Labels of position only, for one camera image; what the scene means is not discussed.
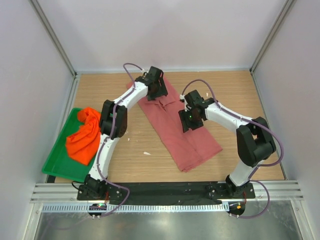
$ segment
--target crumpled orange fabric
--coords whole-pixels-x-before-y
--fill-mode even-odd
[[[77,113],[77,118],[83,122],[79,130],[66,138],[66,151],[68,156],[77,162],[88,165],[98,151],[100,143],[101,114],[91,107]]]

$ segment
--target white vent strip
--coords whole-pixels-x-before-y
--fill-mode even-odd
[[[89,210],[92,203],[45,203],[42,213],[90,213],[97,210]],[[113,210],[116,205],[107,205],[106,210]],[[223,202],[220,205],[195,205],[195,206],[146,206],[146,205],[122,205],[116,213],[180,213],[180,212],[225,212],[229,210],[229,203]]]

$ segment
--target wooden table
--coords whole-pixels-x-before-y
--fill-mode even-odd
[[[244,116],[264,116],[252,77],[248,71],[166,72],[165,76],[181,93],[194,79],[204,79],[214,90],[216,98],[227,108]],[[91,107],[101,111],[106,99],[113,100],[126,91],[130,81],[125,73],[83,74],[78,86],[74,107]],[[207,86],[196,82],[186,93],[197,89],[201,96],[209,94]],[[109,166],[113,182],[184,182],[224,181],[236,167],[239,157],[236,136],[215,122],[205,121],[223,151],[189,172],[180,172],[145,114],[136,104],[128,113],[128,133],[117,144]],[[266,163],[277,160],[273,154]],[[279,165],[260,168],[253,179],[283,180]]]

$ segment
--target gray floor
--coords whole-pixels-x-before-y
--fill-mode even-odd
[[[258,213],[266,202],[248,202],[244,215]],[[225,212],[119,213],[87,219],[87,213],[43,213],[36,240],[302,240],[290,201],[272,201],[254,219]],[[58,230],[56,227],[69,227]]]

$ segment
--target wall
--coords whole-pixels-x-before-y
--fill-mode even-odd
[[[21,239],[72,76],[27,0],[0,2],[0,233]]]
[[[251,67],[285,0],[39,0],[77,71]]]
[[[319,12],[320,1],[296,1],[255,71],[269,123],[284,142],[285,173],[298,180],[315,231],[320,222]]]

